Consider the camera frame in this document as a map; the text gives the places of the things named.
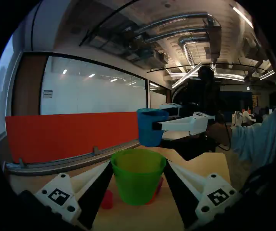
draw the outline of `orange wall panel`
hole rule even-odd
[[[9,116],[7,137],[14,162],[54,161],[138,138],[136,112]]]

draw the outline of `red cup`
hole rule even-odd
[[[164,181],[164,178],[161,177],[161,178],[160,178],[160,181],[159,181],[159,183],[158,183],[157,189],[156,189],[156,191],[155,191],[155,193],[154,193],[152,199],[151,199],[149,202],[147,202],[146,204],[152,204],[152,203],[153,203],[153,201],[155,200],[156,195],[160,192],[160,189],[161,189],[161,186],[162,186],[163,181]]]
[[[112,209],[113,207],[113,193],[110,190],[105,192],[104,198],[100,205],[103,209]]]

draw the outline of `glass wall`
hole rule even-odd
[[[130,112],[147,107],[144,79],[108,67],[49,57],[40,113]]]
[[[153,82],[150,82],[149,88],[150,88],[151,108],[159,109],[159,106],[161,104],[166,104],[171,102],[171,90]]]

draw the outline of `table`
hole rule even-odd
[[[218,173],[230,183],[229,170],[223,153],[204,153],[193,160],[185,161],[175,150],[159,147],[146,148],[161,153],[172,162],[195,172],[201,176],[207,176],[213,172]],[[87,166],[81,169],[67,172],[71,177],[87,171],[101,163]],[[28,189],[35,193],[55,175],[23,177],[10,176],[10,183],[17,193]],[[130,206],[125,204],[117,191],[114,176],[112,176],[108,189],[113,192],[114,206],[110,210],[99,209],[93,223],[94,231],[105,230],[184,230],[181,216],[173,199],[170,188],[163,175],[164,181],[160,193],[150,205]]]

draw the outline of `silver duct pipe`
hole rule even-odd
[[[166,24],[169,24],[169,23],[174,23],[174,22],[177,22],[177,21],[184,20],[186,18],[207,18],[207,21],[209,23],[214,21],[214,18],[206,12],[186,13],[186,14],[181,14],[181,15],[173,15],[173,16],[170,16],[169,18],[163,18],[163,19],[160,19],[158,21],[151,22],[150,24],[145,25],[145,26],[135,30],[134,32],[136,34],[141,34],[141,33],[145,32],[145,31],[147,31],[151,28],[159,27],[159,26],[166,25]]]
[[[177,36],[177,35],[207,32],[208,28],[209,27],[207,27],[207,26],[203,26],[203,27],[188,27],[188,28],[183,28],[183,29],[178,29],[178,30],[172,30],[172,31],[161,33],[161,34],[158,34],[151,38],[148,38],[145,40],[145,43],[148,44],[148,43],[156,42],[158,40],[170,38],[170,37]]]
[[[190,50],[188,49],[188,44],[198,43],[198,42],[209,42],[209,38],[207,36],[204,37],[181,37],[179,38],[179,46],[182,48],[184,55],[189,63],[192,65],[191,68],[194,68],[194,60],[191,55]]]

